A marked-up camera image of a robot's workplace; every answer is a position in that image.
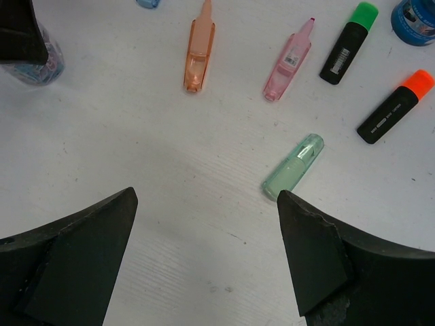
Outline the blue jar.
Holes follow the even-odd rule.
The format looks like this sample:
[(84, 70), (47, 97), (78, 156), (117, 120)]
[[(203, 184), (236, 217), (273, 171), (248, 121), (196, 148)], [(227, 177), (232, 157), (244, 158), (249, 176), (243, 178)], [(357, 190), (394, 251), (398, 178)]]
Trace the blue jar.
[(412, 46), (434, 43), (434, 0), (403, 0), (391, 12), (391, 26)]

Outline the clear clip jar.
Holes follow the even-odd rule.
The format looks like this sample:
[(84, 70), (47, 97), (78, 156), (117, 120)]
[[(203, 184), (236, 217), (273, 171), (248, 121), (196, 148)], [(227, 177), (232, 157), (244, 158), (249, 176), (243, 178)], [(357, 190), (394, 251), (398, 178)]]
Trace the clear clip jar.
[(45, 64), (14, 63), (4, 64), (1, 67), (25, 84), (47, 86), (56, 81), (65, 70), (65, 60), (57, 40), (51, 36), (40, 21), (37, 21), (37, 25), (48, 51), (48, 59)]

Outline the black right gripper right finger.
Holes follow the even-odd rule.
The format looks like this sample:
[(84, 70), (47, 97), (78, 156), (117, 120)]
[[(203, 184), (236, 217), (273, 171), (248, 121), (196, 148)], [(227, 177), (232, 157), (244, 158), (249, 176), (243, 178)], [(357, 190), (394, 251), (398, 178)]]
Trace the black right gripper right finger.
[(308, 325), (433, 325), (434, 253), (333, 218), (282, 191), (279, 222)]

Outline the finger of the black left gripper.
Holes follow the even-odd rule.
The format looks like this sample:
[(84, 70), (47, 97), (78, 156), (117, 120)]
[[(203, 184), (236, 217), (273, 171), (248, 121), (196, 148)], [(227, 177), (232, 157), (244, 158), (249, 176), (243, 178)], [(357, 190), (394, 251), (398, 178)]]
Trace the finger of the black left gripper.
[(48, 59), (31, 0), (1, 0), (1, 64), (44, 65)]

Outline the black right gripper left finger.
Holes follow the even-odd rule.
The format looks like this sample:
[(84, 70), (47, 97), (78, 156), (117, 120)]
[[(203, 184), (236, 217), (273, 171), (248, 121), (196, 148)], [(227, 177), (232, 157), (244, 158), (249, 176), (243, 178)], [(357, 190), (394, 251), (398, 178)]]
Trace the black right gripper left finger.
[(138, 198), (132, 187), (1, 239), (2, 325), (102, 325)]

